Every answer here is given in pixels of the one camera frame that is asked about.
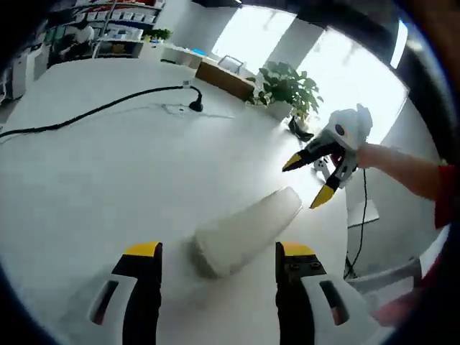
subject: window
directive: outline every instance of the window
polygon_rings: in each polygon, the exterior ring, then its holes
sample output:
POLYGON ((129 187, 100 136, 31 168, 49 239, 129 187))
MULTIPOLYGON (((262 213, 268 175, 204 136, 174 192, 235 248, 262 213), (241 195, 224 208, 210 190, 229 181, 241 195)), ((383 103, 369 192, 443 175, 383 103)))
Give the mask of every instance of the window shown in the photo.
POLYGON ((212 53, 221 58, 230 55, 257 74, 294 18, 295 14, 276 9, 243 6, 226 25, 212 53))
POLYGON ((393 68, 397 68, 403 56, 403 51, 405 44, 408 41, 408 28, 404 25, 403 21, 400 19, 399 27, 397 29, 397 39, 395 45, 395 51, 390 61, 390 65, 393 68))
POLYGON ((318 128, 326 125, 332 111, 369 108, 373 127, 368 142, 379 144, 395 123, 408 90, 393 72, 372 53, 330 27, 320 36, 300 64, 319 87, 318 128))

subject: plant on shelf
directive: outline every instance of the plant on shelf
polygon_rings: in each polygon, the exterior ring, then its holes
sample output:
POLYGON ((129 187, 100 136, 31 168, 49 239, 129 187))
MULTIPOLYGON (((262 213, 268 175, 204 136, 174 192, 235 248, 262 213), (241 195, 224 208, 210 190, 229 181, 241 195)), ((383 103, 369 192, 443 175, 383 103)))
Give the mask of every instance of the plant on shelf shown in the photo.
MULTIPOLYGON (((318 113, 319 89, 315 81, 307 76, 307 72, 297 71, 288 63, 269 61, 259 72, 264 77, 262 87, 257 86, 255 94, 248 99, 250 104, 269 106, 275 102, 285 102, 293 107, 294 118, 305 122, 311 110, 318 113)), ((256 78, 247 78, 255 82, 256 78)))
POLYGON ((147 29, 144 30, 144 35, 149 36, 151 39, 154 40, 167 40, 173 34, 172 31, 168 29, 147 29))

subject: table surface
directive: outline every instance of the table surface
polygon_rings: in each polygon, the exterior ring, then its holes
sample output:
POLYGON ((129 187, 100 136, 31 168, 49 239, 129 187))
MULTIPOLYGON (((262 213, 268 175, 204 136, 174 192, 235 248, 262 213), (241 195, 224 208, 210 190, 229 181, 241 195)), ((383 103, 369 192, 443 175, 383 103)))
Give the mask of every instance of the table surface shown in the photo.
MULTIPOLYGON (((182 84, 194 70, 134 59, 73 61, 32 84, 3 130, 64 121, 129 93, 182 84)), ((291 185, 304 208, 278 240, 312 247, 342 275, 345 192, 315 210, 309 167, 281 173, 299 142, 260 108, 201 80, 202 114, 168 114, 195 91, 141 96, 56 132, 0 144, 0 258, 18 296, 52 332, 73 296, 123 251, 164 244, 159 344, 278 344, 275 245, 223 280, 196 275, 195 229, 291 185)))

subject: black cable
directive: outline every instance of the black cable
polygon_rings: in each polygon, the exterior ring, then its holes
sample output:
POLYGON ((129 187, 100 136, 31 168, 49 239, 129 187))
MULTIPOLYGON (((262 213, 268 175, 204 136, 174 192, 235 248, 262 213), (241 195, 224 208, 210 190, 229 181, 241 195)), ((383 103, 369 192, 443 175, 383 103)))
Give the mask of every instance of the black cable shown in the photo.
MULTIPOLYGON (((117 100, 115 100, 115 101, 113 101, 111 103, 104 104, 103 106, 99 106, 96 109, 87 111, 84 114, 78 115, 77 117, 74 117, 74 118, 72 118, 70 120, 61 122, 60 124, 52 124, 50 126, 31 127, 31 128, 24 128, 24 129, 13 129, 12 131, 7 131, 7 132, 4 132, 4 133, 0 133, 0 138, 7 137, 7 136, 13 135, 13 134, 41 133, 41 132, 45 132, 45 131, 55 131, 57 129, 63 128, 65 126, 68 126, 69 124, 73 124, 74 122, 77 122, 77 121, 79 121, 81 119, 84 119, 87 116, 90 116, 90 115, 92 115, 94 113, 97 113, 98 111, 110 108, 111 106, 115 106, 118 103, 127 101, 128 99, 138 97, 138 96, 141 96, 141 95, 145 95, 146 93, 154 93, 154 92, 167 91, 167 90, 180 90, 181 88, 185 88, 185 87, 184 86, 167 86, 167 87, 164 87, 164 88, 151 88, 149 90, 136 92, 136 93, 133 93, 131 95, 125 96, 123 98, 119 98, 119 99, 117 99, 117 100)), ((201 99, 202 99, 203 95, 200 92, 200 90, 198 90, 195 86, 189 86, 188 88, 192 88, 193 90, 198 92, 198 99, 196 101, 192 102, 191 104, 201 104, 201 99)))
POLYGON ((354 271, 353 270, 353 267, 354 267, 354 264, 357 263, 357 260, 358 260, 358 257, 359 257, 359 253, 361 253, 361 249, 362 249, 362 237, 363 237, 363 233, 364 233, 364 220, 366 218, 366 208, 367 208, 367 183, 366 183, 366 169, 363 169, 362 170, 362 176, 364 178, 364 210, 362 212, 362 222, 361 222, 361 238, 359 239, 359 248, 358 248, 358 252, 356 253, 356 257, 354 258, 352 264, 350 265, 350 267, 348 268, 348 272, 344 275, 344 279, 346 277, 348 277, 348 275, 350 274, 350 272, 354 271))

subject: white object on shelf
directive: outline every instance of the white object on shelf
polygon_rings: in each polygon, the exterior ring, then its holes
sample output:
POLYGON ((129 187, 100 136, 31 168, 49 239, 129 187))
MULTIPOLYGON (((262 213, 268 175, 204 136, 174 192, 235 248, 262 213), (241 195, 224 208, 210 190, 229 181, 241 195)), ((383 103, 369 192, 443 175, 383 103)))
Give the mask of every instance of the white object on shelf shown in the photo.
POLYGON ((165 0, 156 0, 155 8, 157 8, 157 9, 161 8, 164 3, 165 3, 165 0))
POLYGON ((134 15, 134 21, 136 22, 141 22, 144 19, 144 14, 143 13, 136 13, 134 15))
POLYGON ((92 20, 96 20, 96 15, 97 15, 97 14, 98 14, 97 12, 89 12, 89 13, 88 13, 88 16, 87 16, 86 18, 87 18, 87 20, 88 20, 89 22, 92 21, 92 20))
POLYGON ((150 14, 146 14, 144 17, 144 23, 153 23, 155 20, 155 16, 152 16, 150 14))
POLYGON ((118 35, 118 31, 119 31, 118 29, 112 29, 112 30, 110 30, 108 37, 115 37, 115 36, 117 36, 117 35, 118 35))
POLYGON ((100 12, 98 12, 98 15, 96 17, 97 20, 106 20, 108 13, 109 13, 109 11, 100 11, 100 12))
POLYGON ((77 14, 77 16, 75 17, 75 22, 79 23, 79 22, 83 21, 85 19, 85 15, 86 15, 86 13, 77 14))
POLYGON ((123 20, 132 20, 133 12, 123 12, 123 20))
POLYGON ((132 40, 140 40, 143 32, 143 29, 131 29, 131 35, 129 38, 132 40))
POLYGON ((112 13, 111 18, 114 19, 114 20, 120 20, 122 14, 123 14, 123 11, 122 11, 122 10, 116 9, 116 10, 114 10, 114 12, 112 13))

